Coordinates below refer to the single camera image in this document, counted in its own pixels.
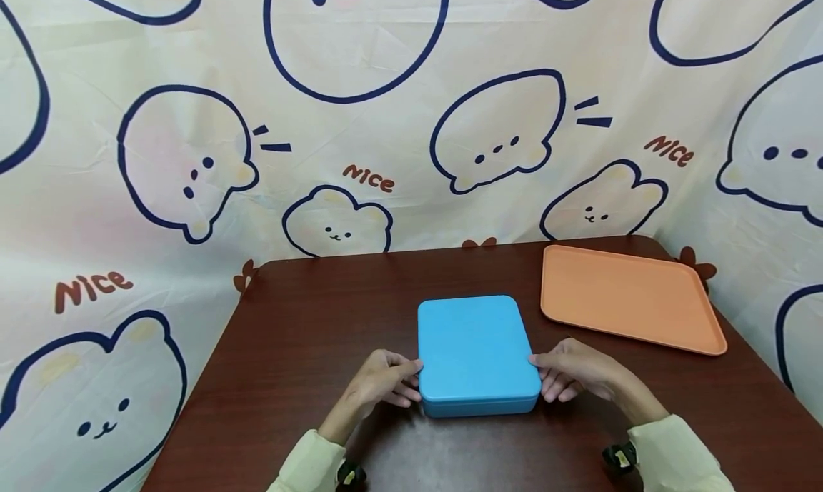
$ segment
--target cartoon mouth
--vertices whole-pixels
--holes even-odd
[[[104,423],[103,423],[103,431],[102,431],[102,432],[99,432],[99,434],[97,434],[97,436],[94,436],[94,440],[96,440],[96,439],[98,439],[98,438],[101,438],[102,436],[104,436],[104,434],[105,434],[105,433],[111,433],[112,431],[114,431],[114,428],[116,428],[116,427],[117,427],[117,423],[116,423],[116,422],[115,422],[115,423],[113,423],[113,425],[112,425],[110,428],[109,428],[109,423],[108,423],[108,422],[104,422]]]

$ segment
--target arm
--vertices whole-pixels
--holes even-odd
[[[343,446],[358,423],[380,401],[402,408],[421,401],[414,387],[422,367],[421,361],[397,353],[373,352],[317,431],[305,433],[291,450],[269,492],[334,492],[346,453]]]
[[[634,374],[616,390],[615,402],[633,426],[629,439],[646,492],[734,492],[692,428],[670,415]]]
[[[686,422],[670,415],[649,388],[612,357],[567,339],[530,360],[540,369],[546,401],[569,401],[588,390],[621,409],[633,426],[629,439],[645,492],[734,492],[718,461]]]

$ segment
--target white fabric backdrop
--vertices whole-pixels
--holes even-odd
[[[823,421],[821,0],[0,11],[0,490],[139,487],[255,264],[492,237],[694,248]]]

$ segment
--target person's left hand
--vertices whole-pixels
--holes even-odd
[[[357,371],[343,398],[359,406],[361,418],[367,417],[380,401],[408,408],[412,402],[422,399],[415,390],[420,384],[416,374],[422,368],[423,362],[419,360],[410,361],[384,349],[375,350]]]

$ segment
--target box lid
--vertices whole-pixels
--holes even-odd
[[[424,301],[417,339],[424,401],[487,403],[540,394],[523,319],[509,296]]]

